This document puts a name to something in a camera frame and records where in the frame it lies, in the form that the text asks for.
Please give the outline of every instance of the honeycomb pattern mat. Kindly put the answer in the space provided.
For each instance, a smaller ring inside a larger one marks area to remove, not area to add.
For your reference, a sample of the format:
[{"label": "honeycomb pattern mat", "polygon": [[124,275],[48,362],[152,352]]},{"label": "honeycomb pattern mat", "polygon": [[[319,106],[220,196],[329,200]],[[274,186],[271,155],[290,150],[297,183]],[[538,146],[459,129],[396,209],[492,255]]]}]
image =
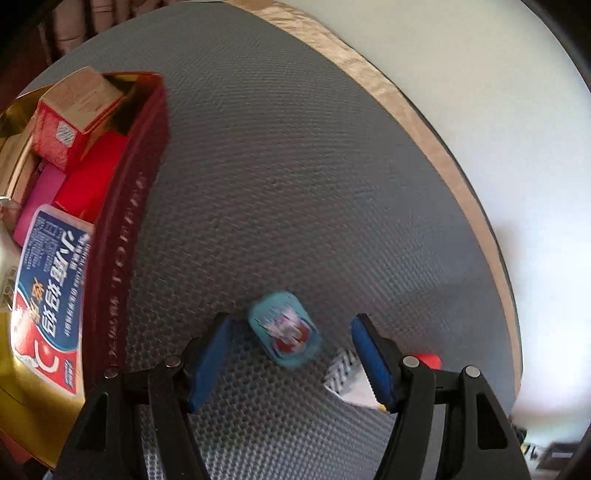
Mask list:
[{"label": "honeycomb pattern mat", "polygon": [[[84,65],[165,77],[171,140],[148,199],[129,298],[128,366],[182,351],[216,312],[292,291],[351,348],[369,313],[406,352],[478,365],[507,410],[511,347],[492,276],[454,197],[412,139],[307,45],[220,3],[110,29],[30,88]],[[322,387],[329,358],[288,371],[239,323],[192,417],[212,479],[371,479],[393,418]],[[151,479],[163,479],[142,411]],[[432,455],[428,462],[436,462]]]}]

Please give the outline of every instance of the red gift box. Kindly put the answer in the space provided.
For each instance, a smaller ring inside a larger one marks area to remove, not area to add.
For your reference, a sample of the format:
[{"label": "red gift box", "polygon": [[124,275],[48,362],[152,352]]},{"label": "red gift box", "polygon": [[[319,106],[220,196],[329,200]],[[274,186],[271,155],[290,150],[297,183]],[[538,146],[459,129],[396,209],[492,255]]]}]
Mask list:
[{"label": "red gift box", "polygon": [[94,223],[126,145],[126,136],[107,130],[92,145],[84,161],[68,176],[53,205]]},{"label": "red gift box", "polygon": [[88,392],[106,368],[125,367],[127,299],[132,260],[148,192],[168,143],[166,90],[160,75],[105,74],[134,80],[139,111],[95,223],[86,270],[83,306],[82,364]]}]

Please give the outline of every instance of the red object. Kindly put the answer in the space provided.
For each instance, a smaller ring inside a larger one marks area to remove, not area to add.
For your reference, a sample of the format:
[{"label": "red object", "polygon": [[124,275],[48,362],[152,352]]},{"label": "red object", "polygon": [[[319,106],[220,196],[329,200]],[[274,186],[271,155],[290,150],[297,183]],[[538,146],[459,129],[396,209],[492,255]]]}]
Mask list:
[{"label": "red object", "polygon": [[46,164],[33,190],[22,208],[21,216],[18,219],[17,227],[13,238],[21,247],[25,243],[31,220],[37,209],[45,204],[51,204],[64,183],[66,175],[51,164]]},{"label": "red object", "polygon": [[70,173],[123,99],[123,93],[91,67],[68,75],[37,103],[33,150]]},{"label": "red object", "polygon": [[441,370],[441,359],[433,353],[420,353],[415,355],[421,362],[427,364],[428,367],[434,370]]},{"label": "red object", "polygon": [[87,392],[100,381],[105,368],[125,367],[126,306],[135,243],[148,192],[168,143],[163,78],[153,73],[137,75],[135,86],[146,101],[135,115],[127,146],[96,220],[86,267],[82,365]]},{"label": "red object", "polygon": [[126,136],[107,130],[92,145],[77,169],[68,176],[53,205],[70,215],[94,223],[126,145]]}]

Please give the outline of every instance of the dark red box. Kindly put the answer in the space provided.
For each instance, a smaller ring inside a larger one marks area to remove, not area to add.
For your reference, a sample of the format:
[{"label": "dark red box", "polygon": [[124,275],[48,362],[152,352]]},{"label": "dark red box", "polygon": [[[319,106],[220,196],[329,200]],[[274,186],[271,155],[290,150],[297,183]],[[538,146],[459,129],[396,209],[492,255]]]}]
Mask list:
[{"label": "dark red box", "polygon": [[125,366],[127,299],[139,226],[148,192],[168,143],[168,112],[163,78],[153,73],[109,73],[134,81],[128,143],[113,174],[95,224],[86,272],[82,324],[82,365],[88,392],[106,368]]}]

